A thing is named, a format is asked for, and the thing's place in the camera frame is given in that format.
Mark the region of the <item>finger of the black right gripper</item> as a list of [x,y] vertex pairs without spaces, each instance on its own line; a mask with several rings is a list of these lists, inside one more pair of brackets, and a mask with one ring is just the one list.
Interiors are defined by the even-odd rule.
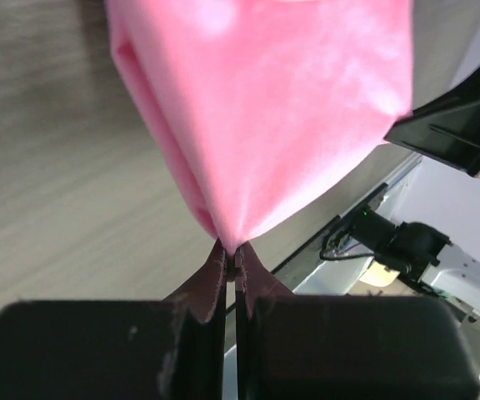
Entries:
[[480,66],[392,125],[385,141],[480,178]]

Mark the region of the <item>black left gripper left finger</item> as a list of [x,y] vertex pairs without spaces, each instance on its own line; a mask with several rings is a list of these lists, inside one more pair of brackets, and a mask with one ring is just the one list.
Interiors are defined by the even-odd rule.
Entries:
[[163,300],[7,305],[0,399],[219,399],[227,264],[216,243]]

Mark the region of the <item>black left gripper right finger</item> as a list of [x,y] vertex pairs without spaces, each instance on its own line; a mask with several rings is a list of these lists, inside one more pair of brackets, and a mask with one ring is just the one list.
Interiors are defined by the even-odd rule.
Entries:
[[448,307],[424,296],[298,295],[242,245],[233,259],[241,399],[476,399]]

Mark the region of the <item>light pink t shirt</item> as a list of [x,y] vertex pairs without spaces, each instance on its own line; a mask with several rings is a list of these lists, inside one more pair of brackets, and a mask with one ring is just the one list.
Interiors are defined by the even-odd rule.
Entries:
[[233,253],[411,112],[410,1],[108,1],[112,59],[192,215]]

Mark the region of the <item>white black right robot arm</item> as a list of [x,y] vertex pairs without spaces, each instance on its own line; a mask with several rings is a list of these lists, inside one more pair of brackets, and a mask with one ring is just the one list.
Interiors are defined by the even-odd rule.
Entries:
[[[480,179],[480,66],[455,88],[396,122],[385,137],[445,166]],[[396,224],[376,212],[381,185],[343,217],[322,240],[324,261],[345,260],[351,238],[367,255],[433,293],[451,295],[480,313],[480,262],[447,234],[424,222]]]

